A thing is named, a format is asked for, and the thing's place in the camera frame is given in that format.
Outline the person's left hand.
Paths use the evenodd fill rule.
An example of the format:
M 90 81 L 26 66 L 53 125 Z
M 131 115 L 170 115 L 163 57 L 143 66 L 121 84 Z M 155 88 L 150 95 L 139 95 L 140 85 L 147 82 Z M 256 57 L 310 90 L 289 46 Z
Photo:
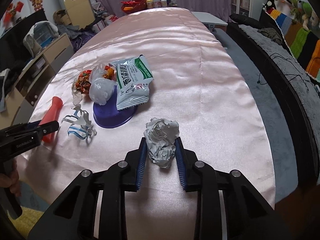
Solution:
M 8 176 L 0 174 L 0 187 L 9 188 L 10 192 L 16 197 L 21 196 L 19 174 L 16 167 L 12 168 L 12 172 Z

